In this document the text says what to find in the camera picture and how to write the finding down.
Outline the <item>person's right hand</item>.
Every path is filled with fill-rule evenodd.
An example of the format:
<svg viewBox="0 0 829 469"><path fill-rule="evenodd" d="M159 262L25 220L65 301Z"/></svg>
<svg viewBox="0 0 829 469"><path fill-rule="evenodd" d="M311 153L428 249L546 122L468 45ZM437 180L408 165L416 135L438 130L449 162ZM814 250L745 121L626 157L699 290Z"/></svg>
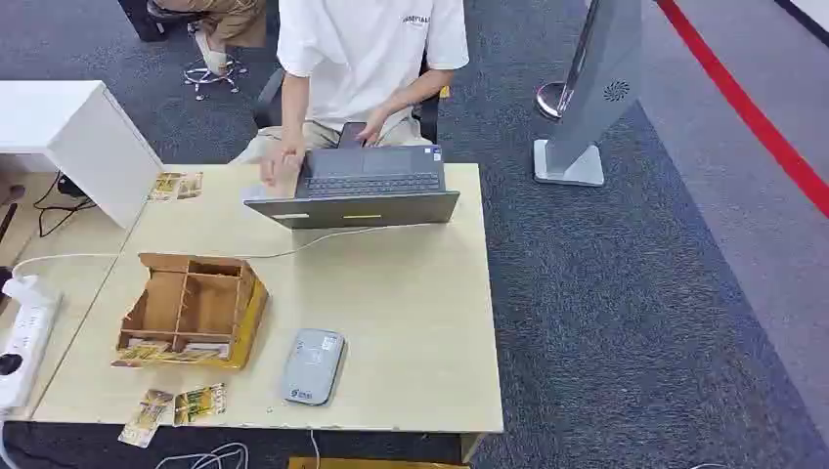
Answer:
<svg viewBox="0 0 829 469"><path fill-rule="evenodd" d="M305 153L302 138L268 141L260 159L261 182L277 192L293 195Z"/></svg>

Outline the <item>person's left hand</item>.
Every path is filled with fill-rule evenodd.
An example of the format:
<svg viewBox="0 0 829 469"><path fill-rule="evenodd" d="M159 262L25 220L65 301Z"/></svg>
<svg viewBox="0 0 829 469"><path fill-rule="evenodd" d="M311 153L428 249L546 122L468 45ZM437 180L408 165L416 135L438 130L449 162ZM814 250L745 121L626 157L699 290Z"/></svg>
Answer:
<svg viewBox="0 0 829 469"><path fill-rule="evenodd" d="M374 109L371 112L365 127L355 137L355 140L361 142L363 146L374 145L380 138L383 125L389 115L390 112L385 107L377 107Z"/></svg>

